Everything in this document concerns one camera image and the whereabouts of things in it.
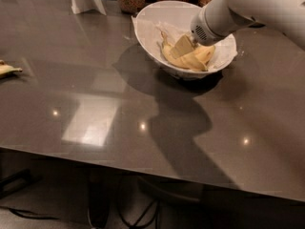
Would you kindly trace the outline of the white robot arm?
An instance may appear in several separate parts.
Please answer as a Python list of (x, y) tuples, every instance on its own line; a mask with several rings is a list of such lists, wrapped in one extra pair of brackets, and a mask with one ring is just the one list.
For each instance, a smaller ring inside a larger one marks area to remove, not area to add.
[(193, 17), (190, 33), (211, 46), (254, 24), (281, 32), (305, 50), (305, 0), (212, 0)]

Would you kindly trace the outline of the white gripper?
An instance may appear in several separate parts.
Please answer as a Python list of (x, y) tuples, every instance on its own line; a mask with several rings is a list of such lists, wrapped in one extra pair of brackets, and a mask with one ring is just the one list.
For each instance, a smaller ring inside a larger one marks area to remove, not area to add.
[[(193, 18), (191, 34), (199, 44), (211, 46), (231, 33), (251, 26), (252, 23), (253, 21), (232, 11), (226, 0), (212, 0)], [(194, 50), (195, 44), (184, 34), (170, 49), (170, 54), (173, 58), (179, 58)]]

